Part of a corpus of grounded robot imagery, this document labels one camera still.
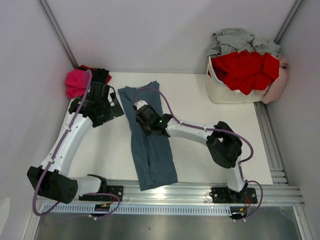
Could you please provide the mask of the blue-grey t-shirt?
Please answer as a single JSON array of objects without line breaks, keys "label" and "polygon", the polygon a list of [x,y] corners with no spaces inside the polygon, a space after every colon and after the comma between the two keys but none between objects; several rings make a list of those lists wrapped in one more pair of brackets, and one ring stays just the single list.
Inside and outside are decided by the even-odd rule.
[{"label": "blue-grey t-shirt", "polygon": [[136,122],[133,109],[135,99],[146,101],[159,115],[163,114],[160,94],[149,90],[149,88],[159,90],[160,84],[153,81],[142,88],[146,89],[139,91],[137,87],[126,86],[118,89],[118,95],[131,131],[131,153],[139,188],[145,191],[174,184],[178,182],[178,175],[169,138],[157,135],[146,136]]}]

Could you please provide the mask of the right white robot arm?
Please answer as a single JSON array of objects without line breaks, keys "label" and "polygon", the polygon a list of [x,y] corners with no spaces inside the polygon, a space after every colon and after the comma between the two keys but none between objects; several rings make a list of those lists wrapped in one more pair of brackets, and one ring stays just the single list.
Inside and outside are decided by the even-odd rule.
[{"label": "right white robot arm", "polygon": [[213,161],[225,170],[228,198],[234,203],[245,198],[248,184],[239,166],[243,143],[225,122],[218,122],[210,130],[204,125],[176,121],[171,114],[160,116],[143,100],[136,102],[133,109],[145,135],[183,138],[206,146]]}]

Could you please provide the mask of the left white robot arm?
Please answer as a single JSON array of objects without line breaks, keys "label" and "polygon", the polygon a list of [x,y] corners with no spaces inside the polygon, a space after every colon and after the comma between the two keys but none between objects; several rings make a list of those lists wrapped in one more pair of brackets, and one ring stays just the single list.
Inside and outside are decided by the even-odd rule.
[{"label": "left white robot arm", "polygon": [[27,177],[34,196],[69,204],[75,198],[101,201],[110,193],[107,180],[96,174],[70,178],[70,168],[87,132],[124,115],[115,89],[105,83],[92,82],[83,96],[69,105],[64,125],[47,157],[31,166]]}]

